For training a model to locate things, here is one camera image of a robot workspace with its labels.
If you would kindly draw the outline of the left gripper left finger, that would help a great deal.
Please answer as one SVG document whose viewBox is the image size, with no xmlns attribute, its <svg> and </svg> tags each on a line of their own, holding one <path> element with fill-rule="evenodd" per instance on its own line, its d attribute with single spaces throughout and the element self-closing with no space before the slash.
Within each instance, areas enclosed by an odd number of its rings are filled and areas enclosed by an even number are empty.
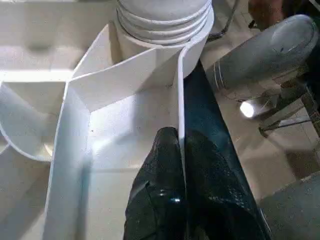
<svg viewBox="0 0 320 240">
<path fill-rule="evenodd" d="M 178 131 L 163 127 L 157 131 L 132 183 L 123 239 L 183 240 L 186 224 L 186 189 Z"/>
</svg>

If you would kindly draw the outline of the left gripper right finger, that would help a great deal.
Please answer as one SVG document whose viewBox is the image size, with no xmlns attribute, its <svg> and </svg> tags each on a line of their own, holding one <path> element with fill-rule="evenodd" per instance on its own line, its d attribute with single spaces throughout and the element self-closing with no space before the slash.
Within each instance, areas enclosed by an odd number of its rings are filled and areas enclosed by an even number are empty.
<svg viewBox="0 0 320 240">
<path fill-rule="evenodd" d="M 210 240 L 267 240 L 256 203 L 217 146 L 198 131 L 185 137 L 190 222 Z"/>
</svg>

